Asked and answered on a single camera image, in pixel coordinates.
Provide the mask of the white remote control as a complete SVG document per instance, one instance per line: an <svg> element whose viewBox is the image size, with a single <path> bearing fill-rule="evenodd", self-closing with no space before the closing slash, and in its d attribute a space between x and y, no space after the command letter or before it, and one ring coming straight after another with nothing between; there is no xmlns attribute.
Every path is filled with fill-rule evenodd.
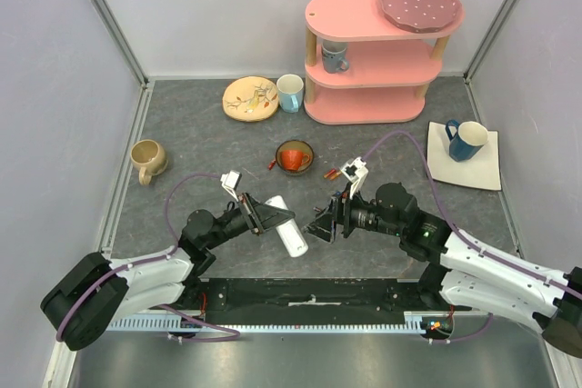
<svg viewBox="0 0 582 388"><path fill-rule="evenodd" d="M280 209L288 209L286 202L281 195L276 195L269 198L266 201L266 204ZM276 231L290 257L297 258L304 255L308 251L306 240L301 234L294 219L290 219L284 224L280 224L276 228Z"/></svg>

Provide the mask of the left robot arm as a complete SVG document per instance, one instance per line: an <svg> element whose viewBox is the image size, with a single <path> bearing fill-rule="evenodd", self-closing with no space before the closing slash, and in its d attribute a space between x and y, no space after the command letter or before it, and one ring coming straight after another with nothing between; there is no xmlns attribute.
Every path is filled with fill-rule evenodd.
<svg viewBox="0 0 582 388"><path fill-rule="evenodd" d="M200 295L199 278L216 259L212 249L245 232L263 234L294 217L247 193L220 216L195 210L176 245L163 251L125 260L108 260L100 252L84 256L44 297L40 310L57 340L79 351L129 315L172 303L192 308Z"/></svg>

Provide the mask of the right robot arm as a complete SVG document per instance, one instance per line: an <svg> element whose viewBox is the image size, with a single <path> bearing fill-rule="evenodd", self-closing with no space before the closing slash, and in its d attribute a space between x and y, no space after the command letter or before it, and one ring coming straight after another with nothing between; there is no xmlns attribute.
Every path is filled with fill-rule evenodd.
<svg viewBox="0 0 582 388"><path fill-rule="evenodd" d="M348 189L333 194L305 232L332 243L356 229L394 236L427 264L416 287L425 308L469 307L520 323L573 357L581 355L581 270L532 264L485 244L421 210L402 184L383 184L373 200Z"/></svg>

